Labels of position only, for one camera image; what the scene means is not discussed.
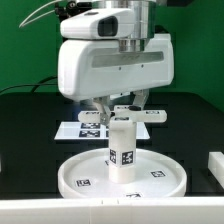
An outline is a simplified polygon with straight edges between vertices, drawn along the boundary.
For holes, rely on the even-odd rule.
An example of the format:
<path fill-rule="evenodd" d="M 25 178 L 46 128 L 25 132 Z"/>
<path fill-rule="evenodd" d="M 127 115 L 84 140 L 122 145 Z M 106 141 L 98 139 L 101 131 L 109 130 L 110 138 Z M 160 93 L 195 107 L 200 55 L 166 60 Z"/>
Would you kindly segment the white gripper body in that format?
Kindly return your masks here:
<path fill-rule="evenodd" d="M 68 40 L 58 57 L 58 88 L 74 101 L 168 85 L 174 77 L 171 37 L 157 34 L 143 52 L 121 53 L 116 40 Z"/>

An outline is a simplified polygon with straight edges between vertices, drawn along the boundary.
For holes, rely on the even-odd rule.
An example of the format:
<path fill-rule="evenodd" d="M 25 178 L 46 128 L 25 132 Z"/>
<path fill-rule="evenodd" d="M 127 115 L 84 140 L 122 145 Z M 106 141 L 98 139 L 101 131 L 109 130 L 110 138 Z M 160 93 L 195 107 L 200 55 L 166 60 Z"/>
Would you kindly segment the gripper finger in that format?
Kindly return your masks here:
<path fill-rule="evenodd" d="M 149 90 L 148 89 L 138 90 L 134 91 L 133 94 L 134 94 L 134 100 L 129 109 L 133 111 L 143 110 L 149 97 Z"/>
<path fill-rule="evenodd" d="M 100 113 L 100 123 L 107 126 L 110 122 L 111 111 L 109 108 L 109 97 L 96 97 L 93 99 L 93 104 Z"/>

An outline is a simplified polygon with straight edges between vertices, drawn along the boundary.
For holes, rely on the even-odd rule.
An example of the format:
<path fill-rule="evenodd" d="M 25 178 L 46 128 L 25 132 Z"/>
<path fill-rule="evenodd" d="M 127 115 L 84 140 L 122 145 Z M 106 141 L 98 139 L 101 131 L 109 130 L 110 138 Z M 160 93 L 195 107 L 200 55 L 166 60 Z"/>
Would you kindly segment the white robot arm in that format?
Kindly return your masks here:
<path fill-rule="evenodd" d="M 98 122 L 108 124 L 109 97 L 132 92 L 142 109 L 148 91 L 174 77 L 171 37 L 155 26 L 158 6 L 186 7 L 194 0 L 93 0 L 85 11 L 60 24 L 65 38 L 58 56 L 63 96 L 91 99 Z"/>

